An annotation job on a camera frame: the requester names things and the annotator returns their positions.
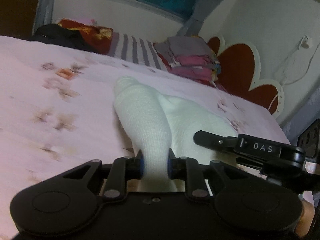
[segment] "bed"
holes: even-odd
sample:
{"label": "bed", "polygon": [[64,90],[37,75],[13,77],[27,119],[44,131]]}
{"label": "bed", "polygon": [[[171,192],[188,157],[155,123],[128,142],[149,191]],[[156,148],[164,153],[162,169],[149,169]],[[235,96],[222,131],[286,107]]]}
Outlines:
{"label": "bed", "polygon": [[266,108],[157,67],[2,36],[0,55],[2,240],[17,233],[9,204],[18,191],[88,160],[112,163],[132,154],[113,107],[119,77],[192,100],[236,133],[289,143]]}

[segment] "stack of folded clothes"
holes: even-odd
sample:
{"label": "stack of folded clothes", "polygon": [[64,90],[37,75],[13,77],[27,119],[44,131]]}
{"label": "stack of folded clothes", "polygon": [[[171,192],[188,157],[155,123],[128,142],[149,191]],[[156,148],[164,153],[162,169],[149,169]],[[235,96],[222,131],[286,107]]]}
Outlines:
{"label": "stack of folded clothes", "polygon": [[154,47],[168,71],[178,76],[211,85],[221,73],[216,54],[200,37],[169,37]]}

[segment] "striped pillow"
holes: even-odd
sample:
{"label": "striped pillow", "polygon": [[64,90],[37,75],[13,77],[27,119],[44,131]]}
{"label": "striped pillow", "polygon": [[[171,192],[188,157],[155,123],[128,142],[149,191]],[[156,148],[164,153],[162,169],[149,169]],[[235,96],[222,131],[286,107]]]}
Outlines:
{"label": "striped pillow", "polygon": [[108,56],[167,71],[150,41],[113,33]]}

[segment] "black cloth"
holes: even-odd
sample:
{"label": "black cloth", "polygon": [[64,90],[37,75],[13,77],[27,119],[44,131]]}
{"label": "black cloth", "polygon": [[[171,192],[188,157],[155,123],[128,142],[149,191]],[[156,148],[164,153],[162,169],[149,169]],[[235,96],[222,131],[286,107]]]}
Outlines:
{"label": "black cloth", "polygon": [[30,40],[98,53],[95,48],[85,42],[79,31],[68,30],[57,24],[40,27]]}

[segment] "headboard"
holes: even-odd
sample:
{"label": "headboard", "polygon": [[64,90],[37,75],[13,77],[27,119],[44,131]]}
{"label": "headboard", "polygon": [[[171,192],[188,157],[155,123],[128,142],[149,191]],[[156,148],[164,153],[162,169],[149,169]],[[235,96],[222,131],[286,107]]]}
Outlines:
{"label": "headboard", "polygon": [[222,36],[212,37],[207,44],[221,63],[222,72],[218,79],[225,90],[266,109],[278,94],[269,109],[277,118],[284,107],[284,92],[279,82],[273,79],[260,80],[261,63],[256,47],[242,41],[226,46]]}

